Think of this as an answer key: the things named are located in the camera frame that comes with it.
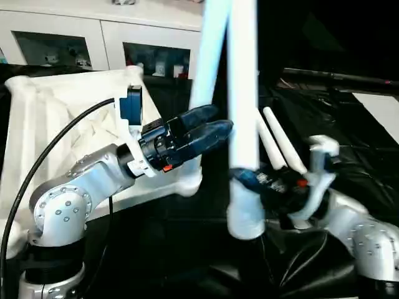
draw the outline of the white cabinet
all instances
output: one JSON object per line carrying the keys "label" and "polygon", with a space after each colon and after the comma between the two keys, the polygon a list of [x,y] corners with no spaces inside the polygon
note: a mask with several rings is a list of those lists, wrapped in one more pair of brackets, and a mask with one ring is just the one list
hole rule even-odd
{"label": "white cabinet", "polygon": [[141,65],[146,75],[193,78],[201,33],[102,21],[110,69]]}
{"label": "white cabinet", "polygon": [[0,62],[81,65],[145,75],[193,78],[202,4],[140,0],[0,0]]}
{"label": "white cabinet", "polygon": [[99,20],[0,11],[0,49],[9,64],[109,69]]}

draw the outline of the black cloth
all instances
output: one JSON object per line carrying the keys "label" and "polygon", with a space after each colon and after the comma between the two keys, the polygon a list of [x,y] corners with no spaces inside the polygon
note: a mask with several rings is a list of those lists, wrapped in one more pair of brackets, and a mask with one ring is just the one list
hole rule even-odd
{"label": "black cloth", "polygon": [[[14,75],[80,71],[0,65],[2,82]],[[144,82],[163,118],[187,109],[190,81],[145,78]],[[375,217],[399,224],[395,173],[399,147],[351,94],[262,86],[259,90],[260,106],[272,107],[305,164],[308,136],[322,133],[337,139],[343,164],[334,188],[364,203]],[[0,98],[4,154],[10,94],[3,85]],[[223,80],[216,85],[214,103],[220,107],[220,117],[226,117]],[[269,225],[262,238],[253,241],[229,235],[227,153],[224,146],[203,156],[203,182],[194,196],[170,195],[115,213],[110,252],[89,297],[245,298],[258,288],[266,298],[356,294],[353,261],[343,245],[325,232],[297,235]],[[261,159],[267,162],[263,149]],[[102,253],[108,219],[90,221],[87,227],[85,263],[90,275]],[[339,264],[332,262],[332,255],[339,257]],[[241,279],[221,271],[225,265],[239,268]]]}

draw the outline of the glass cabinet door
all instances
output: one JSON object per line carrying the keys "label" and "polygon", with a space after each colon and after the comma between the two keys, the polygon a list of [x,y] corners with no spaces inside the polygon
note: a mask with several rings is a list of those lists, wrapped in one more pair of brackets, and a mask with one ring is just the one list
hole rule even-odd
{"label": "glass cabinet door", "polygon": [[9,64],[109,69],[98,20],[0,11],[0,48]]}
{"label": "glass cabinet door", "polygon": [[102,21],[110,69],[139,65],[145,75],[193,78],[201,32]]}
{"label": "glass cabinet door", "polygon": [[77,65],[92,70],[83,37],[21,31],[13,34],[28,65]]}
{"label": "glass cabinet door", "polygon": [[123,43],[126,65],[139,65],[144,75],[188,78],[190,50]]}

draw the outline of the red button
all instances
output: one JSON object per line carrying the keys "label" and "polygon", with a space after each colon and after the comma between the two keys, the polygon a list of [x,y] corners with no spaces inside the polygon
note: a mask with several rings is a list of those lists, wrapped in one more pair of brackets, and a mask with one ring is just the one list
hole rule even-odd
{"label": "red button", "polygon": [[167,171],[171,170],[172,168],[173,168],[173,165],[166,165],[166,166],[163,168],[163,170],[164,170],[165,172],[167,172]]}
{"label": "red button", "polygon": [[297,185],[301,188],[305,188],[307,186],[307,180],[306,179],[299,179],[297,180]]}

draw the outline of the white pole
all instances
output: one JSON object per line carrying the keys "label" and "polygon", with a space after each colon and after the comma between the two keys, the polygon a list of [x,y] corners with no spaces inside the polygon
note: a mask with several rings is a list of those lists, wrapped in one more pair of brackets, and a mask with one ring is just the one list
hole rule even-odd
{"label": "white pole", "polygon": [[306,167],[270,107],[265,107],[265,109],[263,109],[263,114],[266,117],[267,123],[269,124],[288,165],[300,174],[307,173]]}
{"label": "white pole", "polygon": [[262,143],[264,148],[266,149],[267,156],[270,159],[270,163],[272,164],[273,169],[278,170],[283,166],[287,166],[284,157],[282,156],[279,147],[276,145],[276,142],[273,139],[273,136],[270,134],[269,129],[264,122],[261,113],[258,109],[255,109],[256,114],[256,123],[257,130],[262,139]]}
{"label": "white pole", "polygon": [[[259,144],[257,109],[257,14],[256,0],[233,0],[228,22],[229,118],[234,122],[230,137],[229,167],[257,169]],[[230,183],[228,229],[242,240],[264,232],[264,211],[258,194],[237,181]]]}
{"label": "white pole", "polygon": [[232,0],[205,1],[201,45],[189,109],[212,104],[220,54]]}

